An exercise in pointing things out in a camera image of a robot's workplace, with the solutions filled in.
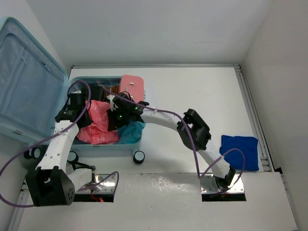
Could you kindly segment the light blue suitcase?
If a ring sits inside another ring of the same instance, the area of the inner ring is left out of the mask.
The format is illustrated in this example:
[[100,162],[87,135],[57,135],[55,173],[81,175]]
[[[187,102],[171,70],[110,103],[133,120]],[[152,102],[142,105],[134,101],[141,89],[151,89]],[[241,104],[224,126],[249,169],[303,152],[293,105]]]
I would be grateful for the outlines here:
[[[9,17],[0,29],[0,131],[28,147],[19,158],[29,169],[35,169],[55,137],[55,118],[74,92],[81,92],[89,101],[93,85],[103,88],[103,101],[113,94],[110,87],[120,85],[122,77],[77,77],[67,74],[28,30]],[[76,151],[99,147],[102,150],[132,151],[139,154],[141,138],[134,144],[93,145],[75,137],[68,163]]]

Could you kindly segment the pink printed garment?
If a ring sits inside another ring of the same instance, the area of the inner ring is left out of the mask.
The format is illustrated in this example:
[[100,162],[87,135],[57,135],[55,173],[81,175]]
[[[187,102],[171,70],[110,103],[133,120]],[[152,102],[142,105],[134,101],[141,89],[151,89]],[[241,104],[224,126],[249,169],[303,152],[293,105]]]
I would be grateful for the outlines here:
[[88,112],[92,120],[92,124],[81,128],[77,134],[77,138],[85,143],[113,144],[119,141],[117,131],[108,131],[108,115],[107,110],[110,109],[110,104],[107,102],[91,100]]

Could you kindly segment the brown pants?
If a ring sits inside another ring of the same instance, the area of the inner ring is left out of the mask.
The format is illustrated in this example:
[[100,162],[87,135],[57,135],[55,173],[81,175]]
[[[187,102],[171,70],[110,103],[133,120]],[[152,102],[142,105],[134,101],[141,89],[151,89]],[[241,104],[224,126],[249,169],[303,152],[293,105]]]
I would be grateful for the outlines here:
[[114,85],[112,87],[110,87],[110,91],[114,94],[119,94],[120,93],[120,86],[119,85]]

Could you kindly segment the turquoise cloth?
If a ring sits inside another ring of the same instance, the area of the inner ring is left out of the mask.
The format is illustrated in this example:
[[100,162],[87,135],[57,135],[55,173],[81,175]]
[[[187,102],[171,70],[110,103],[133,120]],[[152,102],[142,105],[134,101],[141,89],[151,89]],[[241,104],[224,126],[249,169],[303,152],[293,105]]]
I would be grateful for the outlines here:
[[128,125],[118,129],[117,134],[119,136],[119,140],[116,144],[137,143],[142,136],[142,131],[145,126],[145,123],[130,121]]

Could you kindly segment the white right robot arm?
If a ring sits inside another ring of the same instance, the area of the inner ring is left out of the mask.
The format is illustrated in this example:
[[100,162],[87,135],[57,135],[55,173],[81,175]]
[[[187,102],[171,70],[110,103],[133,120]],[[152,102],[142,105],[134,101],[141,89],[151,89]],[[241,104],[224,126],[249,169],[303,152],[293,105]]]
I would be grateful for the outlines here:
[[223,155],[206,151],[206,146],[211,140],[210,128],[195,110],[188,109],[181,117],[172,111],[151,108],[148,102],[136,103],[124,93],[119,95],[113,93],[109,101],[110,109],[107,111],[109,130],[118,130],[132,121],[174,130],[179,134],[184,146],[192,150],[198,178],[201,179],[206,174],[200,171],[197,157],[200,155],[212,170],[218,188],[223,191],[229,189],[235,176],[235,169],[224,160]]

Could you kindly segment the black pouch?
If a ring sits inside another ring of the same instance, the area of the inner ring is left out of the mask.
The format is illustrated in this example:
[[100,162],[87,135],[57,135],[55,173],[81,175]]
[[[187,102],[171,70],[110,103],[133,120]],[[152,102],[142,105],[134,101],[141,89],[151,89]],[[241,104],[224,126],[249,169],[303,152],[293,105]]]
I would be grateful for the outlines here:
[[103,101],[104,90],[102,87],[93,85],[91,89],[91,100]]

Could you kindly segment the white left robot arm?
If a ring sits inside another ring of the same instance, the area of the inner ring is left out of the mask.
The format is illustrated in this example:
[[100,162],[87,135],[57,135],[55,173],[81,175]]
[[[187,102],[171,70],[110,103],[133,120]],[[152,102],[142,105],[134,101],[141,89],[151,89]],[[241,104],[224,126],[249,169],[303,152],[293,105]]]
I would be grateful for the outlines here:
[[91,124],[88,102],[83,93],[71,93],[56,116],[55,137],[36,168],[26,174],[34,206],[70,205],[78,190],[94,182],[94,166],[82,166],[66,173],[67,160],[79,129]]

